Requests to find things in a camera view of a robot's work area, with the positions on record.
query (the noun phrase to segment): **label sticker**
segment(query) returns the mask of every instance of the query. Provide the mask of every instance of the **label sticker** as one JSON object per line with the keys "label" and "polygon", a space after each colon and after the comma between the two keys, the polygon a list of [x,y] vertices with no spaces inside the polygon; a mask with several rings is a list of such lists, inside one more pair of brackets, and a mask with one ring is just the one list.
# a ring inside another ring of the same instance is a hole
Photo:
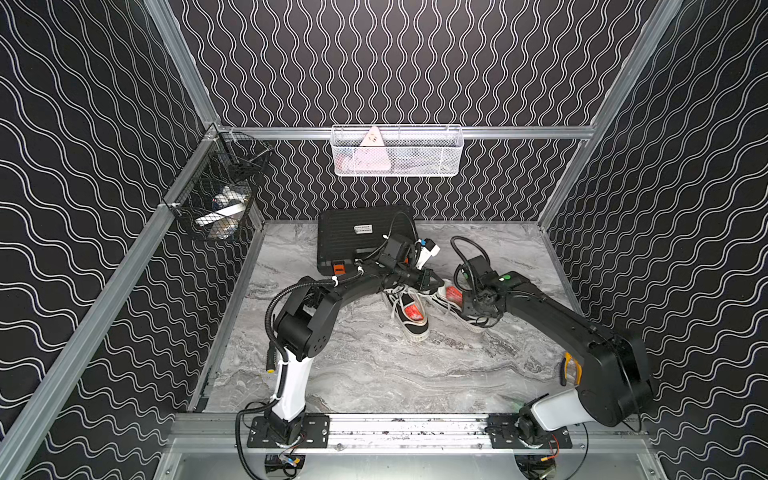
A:
{"label": "label sticker", "polygon": [[373,225],[355,225],[355,233],[373,233]]}

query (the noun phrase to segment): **mounting plate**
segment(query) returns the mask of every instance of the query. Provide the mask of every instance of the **mounting plate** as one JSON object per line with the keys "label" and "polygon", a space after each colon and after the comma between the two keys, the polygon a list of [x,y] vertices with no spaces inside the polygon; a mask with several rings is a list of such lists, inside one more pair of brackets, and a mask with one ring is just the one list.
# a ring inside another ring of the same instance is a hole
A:
{"label": "mounting plate", "polygon": [[[518,421],[518,415],[516,413],[510,413],[508,415],[489,414],[488,426],[485,427],[485,431],[491,438],[491,447],[494,449],[529,449],[528,445],[521,442],[517,436],[517,429],[515,428],[515,422]],[[568,433],[568,429],[563,427],[556,432],[552,432],[552,435],[558,440],[560,449],[572,449],[573,442],[571,442],[571,436]]]}
{"label": "mounting plate", "polygon": [[[307,413],[304,415],[301,431],[306,438],[301,442],[302,449],[324,449],[328,446],[328,431],[331,424],[330,417],[322,413]],[[250,432],[246,446],[249,449],[279,449],[267,435],[266,418],[257,416],[250,424]]]}

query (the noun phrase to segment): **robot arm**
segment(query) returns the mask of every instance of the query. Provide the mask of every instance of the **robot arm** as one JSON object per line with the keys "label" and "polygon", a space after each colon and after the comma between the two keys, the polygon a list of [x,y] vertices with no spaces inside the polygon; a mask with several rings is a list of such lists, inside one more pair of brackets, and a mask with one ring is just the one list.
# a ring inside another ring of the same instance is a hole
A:
{"label": "robot arm", "polygon": [[639,413],[653,398],[642,340],[625,329],[590,322],[520,273],[499,275],[483,253],[457,268],[466,273],[471,270],[472,276],[472,289],[464,292],[462,313],[500,317],[509,312],[519,316],[565,348],[583,369],[576,388],[537,399],[520,411],[521,438],[538,444],[548,432],[565,425],[595,420],[615,426]]}
{"label": "robot arm", "polygon": [[[273,396],[276,404],[266,413],[273,440],[290,445],[298,438],[313,359],[328,343],[343,306],[395,285],[405,284],[419,291],[442,285],[431,270],[419,268],[423,261],[411,257],[413,247],[405,237],[393,235],[377,258],[359,265],[359,273],[352,279],[345,282],[342,277],[333,284],[304,277],[290,287],[293,290],[274,323],[267,320],[267,335],[272,333],[274,340],[270,340],[268,358],[281,350]],[[588,321],[548,297],[520,273],[499,275],[490,267],[485,252],[470,260],[460,256],[464,263],[457,272],[464,270],[472,287],[464,292],[463,315],[500,318],[510,312],[520,316],[583,366],[575,389],[536,399],[521,409],[518,434],[524,442],[543,443],[549,432],[579,422],[595,420],[614,426],[650,401],[650,369],[639,338]]]}
{"label": "robot arm", "polygon": [[[416,247],[421,249],[421,253],[412,255]],[[276,341],[270,342],[267,353],[267,369],[274,368],[270,364],[275,359],[280,360],[277,365],[278,384],[273,396],[277,403],[266,411],[269,433],[275,442],[289,445],[299,436],[306,409],[306,382],[312,362],[326,347],[342,307],[396,285],[404,284],[419,291],[428,291],[443,284],[432,270],[422,267],[425,257],[429,257],[427,252],[433,255],[439,250],[431,240],[415,246],[410,240],[395,234],[386,240],[380,250],[374,260],[361,262],[357,275],[340,277],[338,284],[316,282],[308,276],[302,278],[277,315],[271,326]],[[277,355],[280,347],[285,351],[286,359],[283,359],[282,353]]]}

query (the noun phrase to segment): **black wall panel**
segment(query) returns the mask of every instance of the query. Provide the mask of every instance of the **black wall panel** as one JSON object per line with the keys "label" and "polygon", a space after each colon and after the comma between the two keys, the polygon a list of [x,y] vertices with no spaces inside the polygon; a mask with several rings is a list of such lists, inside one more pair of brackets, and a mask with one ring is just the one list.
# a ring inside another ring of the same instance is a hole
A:
{"label": "black wall panel", "polygon": [[0,0],[0,439],[203,126],[134,0]]}
{"label": "black wall panel", "polygon": [[655,0],[171,0],[222,122],[585,125]]}
{"label": "black wall panel", "polygon": [[550,231],[645,339],[669,478],[768,475],[767,65],[768,2],[686,1]]}
{"label": "black wall panel", "polygon": [[152,478],[186,411],[250,242],[163,239],[25,478]]}
{"label": "black wall panel", "polygon": [[467,141],[454,177],[338,177],[328,142],[280,142],[260,179],[257,204],[265,218],[281,220],[401,203],[425,220],[536,221],[577,145]]}

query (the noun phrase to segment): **white wire basket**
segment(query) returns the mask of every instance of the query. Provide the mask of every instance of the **white wire basket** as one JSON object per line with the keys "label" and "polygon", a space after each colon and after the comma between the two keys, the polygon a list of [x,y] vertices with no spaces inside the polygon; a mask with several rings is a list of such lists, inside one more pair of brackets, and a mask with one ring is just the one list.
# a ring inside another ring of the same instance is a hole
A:
{"label": "white wire basket", "polygon": [[461,125],[333,125],[340,177],[453,177],[462,159]]}

